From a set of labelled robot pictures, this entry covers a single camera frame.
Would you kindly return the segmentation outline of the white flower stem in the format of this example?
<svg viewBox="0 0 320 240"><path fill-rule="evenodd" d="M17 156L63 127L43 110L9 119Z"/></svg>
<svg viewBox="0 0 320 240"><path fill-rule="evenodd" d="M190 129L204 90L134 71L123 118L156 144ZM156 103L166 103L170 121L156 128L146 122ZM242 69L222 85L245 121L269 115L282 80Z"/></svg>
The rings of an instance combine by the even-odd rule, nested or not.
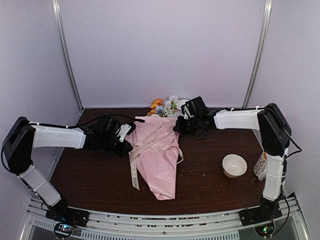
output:
<svg viewBox="0 0 320 240"><path fill-rule="evenodd" d="M176 95L169 96L168 100L164 102L164 109L166 113L166 117L169 118L177 118L178 116L182 116L182 110L181 107L186 102L180 102L179 97Z"/></svg>

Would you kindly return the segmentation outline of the blue hydrangea flower stem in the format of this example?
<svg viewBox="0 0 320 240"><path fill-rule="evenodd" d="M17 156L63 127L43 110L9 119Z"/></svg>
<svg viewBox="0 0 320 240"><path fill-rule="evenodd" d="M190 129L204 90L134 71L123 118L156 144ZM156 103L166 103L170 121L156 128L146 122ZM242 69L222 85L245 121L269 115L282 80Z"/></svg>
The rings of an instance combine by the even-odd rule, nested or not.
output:
<svg viewBox="0 0 320 240"><path fill-rule="evenodd" d="M166 116L166 111L163 105L157 105L155 107L155 113L160 116L160 117L165 117Z"/></svg>

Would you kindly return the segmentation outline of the orange flower stem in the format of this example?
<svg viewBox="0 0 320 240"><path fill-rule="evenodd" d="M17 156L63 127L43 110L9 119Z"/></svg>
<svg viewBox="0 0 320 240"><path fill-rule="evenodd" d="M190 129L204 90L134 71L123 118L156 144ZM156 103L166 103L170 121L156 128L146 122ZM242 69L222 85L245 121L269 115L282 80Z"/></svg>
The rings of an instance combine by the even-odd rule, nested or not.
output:
<svg viewBox="0 0 320 240"><path fill-rule="evenodd" d="M163 105L163 99L162 98L155 99L150 105L150 113L151 114L155 114L156 113L156 107L160 107L162 105Z"/></svg>

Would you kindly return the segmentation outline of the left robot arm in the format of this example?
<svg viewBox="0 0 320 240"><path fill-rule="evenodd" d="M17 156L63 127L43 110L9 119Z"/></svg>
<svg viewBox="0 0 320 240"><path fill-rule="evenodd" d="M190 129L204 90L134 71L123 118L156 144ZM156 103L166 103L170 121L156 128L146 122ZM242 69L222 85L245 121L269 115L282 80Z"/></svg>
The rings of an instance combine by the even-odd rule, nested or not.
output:
<svg viewBox="0 0 320 240"><path fill-rule="evenodd" d="M19 117L5 137L0 152L1 163L10 173L39 196L61 222L72 218L67 200L35 167L32 150L36 148L71 148L113 152L126 156L132 145L126 140L136 128L134 119L121 124L115 114L103 114L80 125L56 125Z"/></svg>

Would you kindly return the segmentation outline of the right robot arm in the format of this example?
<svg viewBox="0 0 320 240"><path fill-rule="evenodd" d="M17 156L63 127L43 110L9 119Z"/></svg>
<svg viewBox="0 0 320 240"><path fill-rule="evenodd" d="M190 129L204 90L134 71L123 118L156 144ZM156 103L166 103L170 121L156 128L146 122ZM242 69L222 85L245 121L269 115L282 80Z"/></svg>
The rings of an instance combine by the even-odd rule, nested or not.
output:
<svg viewBox="0 0 320 240"><path fill-rule="evenodd" d="M198 96L181 107L173 130L183 135L196 131L225 129L256 130L260 133L262 149L266 156L266 178L261 204L256 210L259 220L268 220L275 212L287 174L287 158L292 143L292 130L275 103L254 108L215 108L210 110Z"/></svg>

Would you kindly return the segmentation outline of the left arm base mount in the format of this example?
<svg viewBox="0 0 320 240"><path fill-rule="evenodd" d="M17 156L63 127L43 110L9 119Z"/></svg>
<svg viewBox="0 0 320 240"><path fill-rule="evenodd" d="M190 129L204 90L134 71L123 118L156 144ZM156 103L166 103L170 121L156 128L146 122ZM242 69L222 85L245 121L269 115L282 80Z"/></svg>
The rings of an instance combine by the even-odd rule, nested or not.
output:
<svg viewBox="0 0 320 240"><path fill-rule="evenodd" d="M59 217L57 214L53 214L51 210L48 210L45 214L45 217L47 219L77 227L86 227L89 216L90 213L88 211L75 208L68 208L66 215L63 217Z"/></svg>

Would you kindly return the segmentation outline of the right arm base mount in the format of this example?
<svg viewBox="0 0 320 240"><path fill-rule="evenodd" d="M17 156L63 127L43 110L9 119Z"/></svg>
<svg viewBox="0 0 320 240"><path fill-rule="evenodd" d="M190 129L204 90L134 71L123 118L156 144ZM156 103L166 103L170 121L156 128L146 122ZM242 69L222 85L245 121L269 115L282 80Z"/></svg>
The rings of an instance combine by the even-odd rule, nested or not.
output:
<svg viewBox="0 0 320 240"><path fill-rule="evenodd" d="M281 210L276 209L272 212L269 212L268 210L263 210L261 206L254 208L245 208L241 210L238 214L242 226L270 222L271 220L280 218L282 216Z"/></svg>

